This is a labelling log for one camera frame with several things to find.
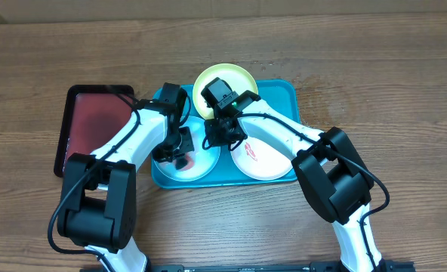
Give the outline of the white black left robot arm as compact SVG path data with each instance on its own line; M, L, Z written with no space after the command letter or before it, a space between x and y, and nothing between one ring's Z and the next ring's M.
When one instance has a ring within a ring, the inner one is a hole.
M193 151L190 97L179 85L166 83L156 99L130 106L128 123L106 144L66 161L60 203L48 225L48 242L57 252L53 232L78 246L71 255L96 256L104 271L148 271L150 260L137 247L136 175L148 156L156 162L186 165Z

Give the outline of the light blue plastic plate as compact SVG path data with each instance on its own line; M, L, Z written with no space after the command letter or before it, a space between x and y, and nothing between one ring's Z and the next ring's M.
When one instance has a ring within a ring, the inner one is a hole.
M183 126L190 128L194 151L189 152L189 154L194 159L195 165L187 171L177 171L174 166L174 160L173 162L157 162L156 169L170 180L190 182L203 178L215 167L220 155L220 148L212 147L209 150L204 150L202 148L205 136L203 119L196 116L190 116Z

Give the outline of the yellow-green plastic plate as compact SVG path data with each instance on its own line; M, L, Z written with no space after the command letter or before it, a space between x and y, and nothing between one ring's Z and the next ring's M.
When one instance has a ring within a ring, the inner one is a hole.
M247 70L231 63L210 66L200 73L193 85L193 104L203 119L214 118L213 109L207 105L201 92L215 78L224 80L237 94L242 94L245 91L258 94L257 83Z

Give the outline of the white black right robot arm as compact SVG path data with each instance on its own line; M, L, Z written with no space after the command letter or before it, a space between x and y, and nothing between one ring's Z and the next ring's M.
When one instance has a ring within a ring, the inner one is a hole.
M332 224L347 271L379 271L382 257L369 226L370 190L377 178L347 134L306 127L275 111L251 91L237 94L220 78L201 92L213 110L205 121L204 148L232 147L257 138L287 157L313 211Z

